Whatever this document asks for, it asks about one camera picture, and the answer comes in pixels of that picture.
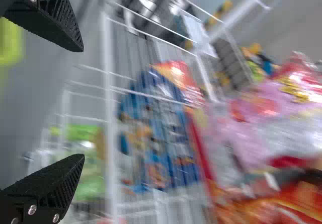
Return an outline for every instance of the white wire rack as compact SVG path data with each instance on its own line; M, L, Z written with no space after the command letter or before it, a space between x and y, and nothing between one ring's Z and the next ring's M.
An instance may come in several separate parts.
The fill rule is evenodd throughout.
M151 65L155 65L160 62L168 60L182 60L190 67L190 71L199 87L204 87L209 97L209 101L218 102L223 97L222 89L217 83L217 79L214 78L214 66L220 59L205 55L202 53L205 44L213 43L218 38L223 38L228 41L234 54L237 56L237 60L242 66L242 71L249 75L248 66L244 63L244 59L239 51L239 48L229 32L230 23L226 24L225 21L219 20L212 16L209 12L203 10L197 5L193 4L189 0L183 0L186 3L193 6L196 10L200 10L207 14L209 17L214 18L219 23L218 30L216 30L209 40L205 42L195 42L189 37L183 36L173 30L165 27L154 20L150 20L133 10L130 10L120 5L116 0L109 0L106 2L105 8L102 9L100 14L100 29L101 29L101 53L102 53L102 67L94 68L89 65L76 65L78 69L82 69L88 72L96 72L100 74L103 82L101 85L93 85L77 81L69 81L66 84L64 90L61 107L59 112L54 113L58 120L54 125L61 128L61 135L57 139L56 149L57 151L64 151L66 149L66 132L71 123L84 124L91 123L103 127L105 130L106 148L105 156L107 162L104 163L102 174L105 181L105 196L99 196L98 201L92 201L87 203L83 208L84 212L88 212L88 216L82 221L88 221L88 223L96 223L101 217L108 217L114 223L123 222L126 223L207 223L207 214L211 206L211 202L208 200L207 188L203 182L203 172L200 168L198 181L193 180L193 177L189 176L187 185L175 184L172 188L164 190L158 190L156 188L148 188L148 191L143 193L136 193L134 195L125 193L123 191L123 185L120 182L119 176L122 171L124 172L124 165L127 165L127 171L134 172L134 160L123 156L119 153L119 149L116 145L117 137L121 131L124 130L124 126L117 119L116 112L117 106L120 102L126 101L128 94L134 94L136 96L146 97L149 101L166 105L168 108L174 108L177 105L185 105L187 107L195 108L194 103L182 103L171 98L157 95L153 92L143 93L136 84L137 76L147 70ZM253 0L252 5L260 5L269 10L260 0ZM148 34L144 31L138 30L134 27L130 27L123 23L123 21L115 17L114 12L122 9L128 11L138 17L142 17L145 20L168 30L184 39L188 39L197 44L192 52L187 51L177 45L171 44L163 39L160 39L154 35ZM130 83L135 83L134 89L129 89ZM101 91L101 96L95 96L91 94L84 94L76 92L73 89L74 86L92 89L93 91ZM73 115L72 108L73 103L81 101L82 99L90 99L95 102L93 105L88 105L88 108L93 108L100 105L105 109L105 115L101 117L93 117L89 115ZM152 113L150 118L159 118L156 113ZM127 126L126 131L132 132L133 129ZM174 148L174 152L179 151L176 145L168 138L168 134L165 129L165 140L168 145ZM43 148L50 149L48 143L51 140L48 139L48 129L43 133ZM51 160L43 161L40 167L44 167ZM182 171L174 171L174 178L176 181L181 180L184 173ZM66 223L72 223L79 218L75 218L73 213L66 216Z

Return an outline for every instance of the textured rubber pad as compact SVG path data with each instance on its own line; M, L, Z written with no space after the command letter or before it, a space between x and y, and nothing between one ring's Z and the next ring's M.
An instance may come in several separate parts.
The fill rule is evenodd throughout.
M82 36L69 0L16 0L4 17L67 50L83 52Z
M3 190L11 197L33 197L41 207L62 210L63 218L75 194L85 156L69 156L43 168Z

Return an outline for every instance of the wire shelf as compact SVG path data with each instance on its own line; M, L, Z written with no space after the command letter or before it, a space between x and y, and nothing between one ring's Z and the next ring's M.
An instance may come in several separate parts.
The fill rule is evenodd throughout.
M73 200L71 210L66 216L66 223L99 223L102 219L108 218L114 223L209 223L211 201L208 199L208 190L204 183L204 173L202 168L199 171L191 170L187 165L179 168L173 168L174 160L163 165L165 182L159 183L150 175L146 155L133 146L129 147L131 155L124 154L117 145L118 137L125 131L128 135L135 135L138 129L148 125L147 122L153 122L158 129L161 129L162 140L158 141L152 138L140 139L145 141L144 148L153 149L157 145L157 151L170 153L171 156L180 156L183 153L196 155L190 144L182 146L174 139L175 136L189 132L185 124L177 119L177 115L172 109L178 107L189 107L202 109L203 106L196 105L194 102L181 102L177 99L161 95L158 91L151 89L143 91L143 85L140 85L138 76L142 74L144 79L148 79L148 70L166 61L184 61L190 69L194 81L198 88L202 89L204 95L209 101L218 102L225 99L226 91L219 83L216 72L227 69L232 72L231 79L240 87L234 87L233 90L240 90L242 86L252 83L249 67L234 40L233 35L227 30L225 22L212 16L209 12L193 4L189 0L182 0L190 4L197 10L202 11L208 16L214 18L220 24L220 31L215 38L209 38L205 42L195 41L173 31L169 24L164 24L162 19L160 23L149 17L138 13L138 0L134 0L133 5L119 2L107 2L106 7L112 7L112 13L101 12L100 27L102 32L101 39L101 57L102 64L100 68L90 65L76 64L74 70L81 70L88 73L94 73L101 79L100 84L91 82L79 82L71 79L66 83L60 107L53 113L55 121L48 120L47 127L43 133L42 149L48 150L46 157L40 167L51 163L61 154L70 153L70 143L68 143L68 127L70 125L94 125L103 130L105 135L105 159L102 160L102 168L99 169L98 176L101 176L104 182L104 191L95 198L86 201ZM254 2L263 8L262 2ZM165 11L162 4L160 11ZM148 22L149 27L145 30L127 25L122 18L118 17L116 12L128 11L134 14L135 25ZM178 45L172 44L162 38L159 38L161 31L169 31L185 40L191 40L196 43L195 47L188 51ZM205 54L203 49L206 44L218 52L219 57L213 57ZM227 52L234 57L237 69L232 69L231 65L226 65L225 57ZM133 95L137 105L140 101L146 101L152 106L152 110L147 112L142 109L134 115L129 100L129 95ZM80 101L86 101L86 109L76 108L80 106ZM117 115L118 106L124 104L130 117L120 120ZM94 109L102 109L103 115L95 114ZM176 123L176 127L170 129L170 126ZM55 126L60 129L60 135L52 141L50 136L50 127ZM186 141L192 143L191 136L186 134ZM144 191L135 192L126 188L124 185L125 176L132 182L141 181L141 187Z

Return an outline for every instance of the green object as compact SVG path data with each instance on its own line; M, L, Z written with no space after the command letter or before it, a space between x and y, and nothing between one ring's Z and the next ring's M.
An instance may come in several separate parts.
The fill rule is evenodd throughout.
M67 140L69 141L91 141L100 130L97 126L69 125L67 128ZM60 136L61 131L57 127L50 128L51 135Z
M104 196L105 183L102 176L90 176L79 182L75 193L77 201L86 201L97 196Z
M53 136L60 136L60 129L58 127L51 127L50 132Z
M253 73L253 79L255 82L261 82L264 78L264 71L258 66L256 65L254 62L248 60L247 64L249 65L252 73Z
M16 64L23 57L23 29L6 18L0 18L0 66Z

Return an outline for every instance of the plastic wrapper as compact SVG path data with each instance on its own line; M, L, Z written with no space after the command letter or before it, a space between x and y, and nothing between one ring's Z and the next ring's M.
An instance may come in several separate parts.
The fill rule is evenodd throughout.
M321 89L295 52L271 78L206 106L198 150L219 223L320 223L319 172L308 168L321 157Z

